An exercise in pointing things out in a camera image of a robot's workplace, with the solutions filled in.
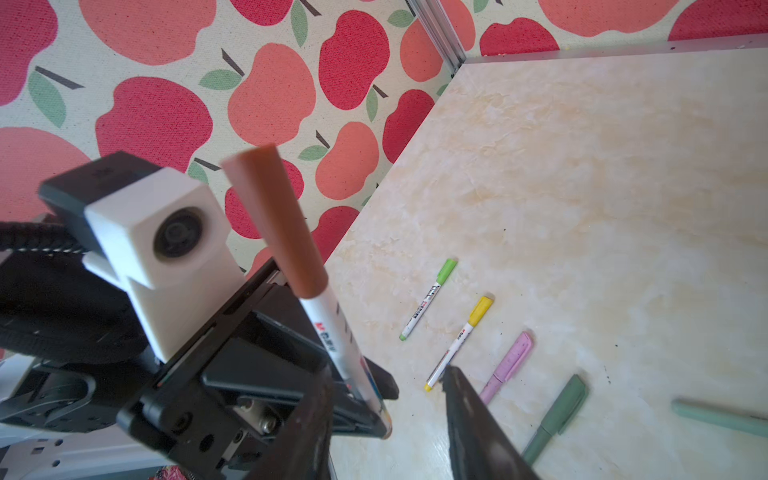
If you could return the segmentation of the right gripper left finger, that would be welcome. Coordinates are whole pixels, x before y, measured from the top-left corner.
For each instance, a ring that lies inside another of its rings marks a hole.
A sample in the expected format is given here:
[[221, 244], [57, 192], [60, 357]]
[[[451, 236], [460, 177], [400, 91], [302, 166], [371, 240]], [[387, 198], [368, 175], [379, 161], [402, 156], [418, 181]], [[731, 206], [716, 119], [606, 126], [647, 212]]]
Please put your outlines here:
[[251, 479], [330, 479], [329, 449], [333, 426], [333, 381], [323, 367], [310, 390], [268, 448], [245, 475]]

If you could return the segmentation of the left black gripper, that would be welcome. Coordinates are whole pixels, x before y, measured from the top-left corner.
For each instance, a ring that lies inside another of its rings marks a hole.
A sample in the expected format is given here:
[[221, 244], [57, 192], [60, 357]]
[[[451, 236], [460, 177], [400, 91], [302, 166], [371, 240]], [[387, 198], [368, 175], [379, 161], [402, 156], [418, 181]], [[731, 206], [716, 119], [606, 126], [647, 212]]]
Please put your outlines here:
[[120, 427], [199, 479], [250, 472], [323, 367], [333, 435], [383, 426], [348, 390], [299, 300], [268, 261], [118, 413]]

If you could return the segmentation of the white pen black print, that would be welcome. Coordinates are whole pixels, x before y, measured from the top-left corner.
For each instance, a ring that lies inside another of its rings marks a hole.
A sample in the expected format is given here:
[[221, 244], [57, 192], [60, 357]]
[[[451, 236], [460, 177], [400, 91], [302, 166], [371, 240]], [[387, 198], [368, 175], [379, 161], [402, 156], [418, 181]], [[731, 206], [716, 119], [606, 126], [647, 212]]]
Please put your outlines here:
[[393, 427], [391, 416], [332, 287], [299, 301], [350, 393], [383, 426], [378, 437], [388, 439]]

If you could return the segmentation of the white pen light green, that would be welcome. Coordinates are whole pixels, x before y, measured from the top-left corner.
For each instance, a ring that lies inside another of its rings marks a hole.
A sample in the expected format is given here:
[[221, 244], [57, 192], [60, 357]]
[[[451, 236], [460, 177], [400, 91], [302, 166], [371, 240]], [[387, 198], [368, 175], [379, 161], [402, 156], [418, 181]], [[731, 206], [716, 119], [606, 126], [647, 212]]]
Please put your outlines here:
[[437, 274], [435, 282], [430, 287], [429, 291], [423, 298], [423, 300], [418, 305], [416, 311], [414, 314], [410, 317], [408, 322], [406, 323], [405, 327], [403, 328], [402, 332], [399, 335], [399, 339], [401, 341], [405, 341], [408, 339], [408, 337], [411, 335], [421, 318], [423, 317], [424, 313], [430, 306], [430, 304], [435, 299], [437, 293], [440, 291], [442, 286], [445, 284], [453, 270], [458, 264], [458, 260], [455, 258], [449, 258], [445, 261], [443, 266], [441, 267], [440, 271]]

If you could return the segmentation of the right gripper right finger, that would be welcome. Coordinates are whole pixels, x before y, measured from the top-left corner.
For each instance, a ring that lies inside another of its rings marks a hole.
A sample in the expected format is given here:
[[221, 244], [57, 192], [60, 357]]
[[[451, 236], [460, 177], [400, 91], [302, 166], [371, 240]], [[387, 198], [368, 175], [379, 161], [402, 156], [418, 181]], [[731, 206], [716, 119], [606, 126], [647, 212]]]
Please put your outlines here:
[[455, 479], [537, 478], [460, 368], [448, 366], [442, 386], [449, 458]]

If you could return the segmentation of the dark green pen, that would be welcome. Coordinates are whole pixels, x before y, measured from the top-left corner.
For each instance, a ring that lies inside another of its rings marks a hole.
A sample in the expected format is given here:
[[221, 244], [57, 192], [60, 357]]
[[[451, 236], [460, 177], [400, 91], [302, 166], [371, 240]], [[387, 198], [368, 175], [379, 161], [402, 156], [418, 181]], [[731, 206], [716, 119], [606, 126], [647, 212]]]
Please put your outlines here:
[[561, 435], [580, 411], [588, 396], [586, 383], [578, 374], [571, 376], [542, 419], [535, 434], [522, 453], [532, 466], [555, 435]]

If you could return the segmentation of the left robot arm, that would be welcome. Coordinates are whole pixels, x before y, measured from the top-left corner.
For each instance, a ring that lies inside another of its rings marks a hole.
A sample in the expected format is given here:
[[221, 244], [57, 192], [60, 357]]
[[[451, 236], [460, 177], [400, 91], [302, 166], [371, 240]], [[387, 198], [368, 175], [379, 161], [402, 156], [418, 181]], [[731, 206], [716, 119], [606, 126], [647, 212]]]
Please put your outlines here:
[[162, 364], [126, 294], [55, 223], [1, 226], [1, 346], [31, 369], [1, 421], [62, 434], [118, 425], [200, 479], [326, 479], [333, 435], [385, 428], [343, 384], [290, 285], [257, 273]]

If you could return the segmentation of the brown pen cap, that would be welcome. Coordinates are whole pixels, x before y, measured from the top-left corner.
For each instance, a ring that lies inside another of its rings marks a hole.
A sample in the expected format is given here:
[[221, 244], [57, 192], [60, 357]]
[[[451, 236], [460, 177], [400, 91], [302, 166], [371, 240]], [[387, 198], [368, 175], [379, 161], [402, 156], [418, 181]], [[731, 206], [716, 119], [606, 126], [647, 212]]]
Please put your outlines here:
[[222, 168], [294, 294], [319, 296], [328, 287], [328, 274], [276, 146], [240, 152]]

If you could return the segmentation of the yellow-tipped white pen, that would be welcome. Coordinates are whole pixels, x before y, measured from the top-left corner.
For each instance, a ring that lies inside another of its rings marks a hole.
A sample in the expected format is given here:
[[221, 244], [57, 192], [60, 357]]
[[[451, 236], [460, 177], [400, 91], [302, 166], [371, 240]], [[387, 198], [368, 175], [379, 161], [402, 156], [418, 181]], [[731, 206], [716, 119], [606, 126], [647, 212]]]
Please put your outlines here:
[[440, 361], [437, 363], [437, 365], [435, 366], [435, 368], [427, 378], [424, 385], [424, 390], [426, 392], [431, 392], [433, 390], [435, 385], [438, 383], [438, 381], [441, 379], [442, 375], [444, 374], [446, 368], [450, 365], [451, 361], [456, 356], [458, 351], [461, 349], [462, 345], [466, 342], [467, 338], [472, 333], [472, 331], [477, 327], [477, 325], [484, 318], [487, 311], [493, 305], [494, 301], [495, 299], [493, 296], [482, 296], [480, 300], [477, 302], [467, 322], [461, 328], [456, 338], [450, 344], [450, 346], [445, 351]]

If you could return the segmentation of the pink pen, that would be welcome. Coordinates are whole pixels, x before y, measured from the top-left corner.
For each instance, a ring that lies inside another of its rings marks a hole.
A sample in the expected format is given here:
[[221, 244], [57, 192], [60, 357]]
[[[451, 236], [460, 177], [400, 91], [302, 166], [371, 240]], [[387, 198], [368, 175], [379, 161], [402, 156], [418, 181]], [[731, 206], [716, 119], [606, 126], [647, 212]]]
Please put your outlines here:
[[479, 394], [485, 405], [489, 405], [504, 384], [520, 370], [533, 346], [533, 337], [527, 331], [523, 331], [517, 337]]

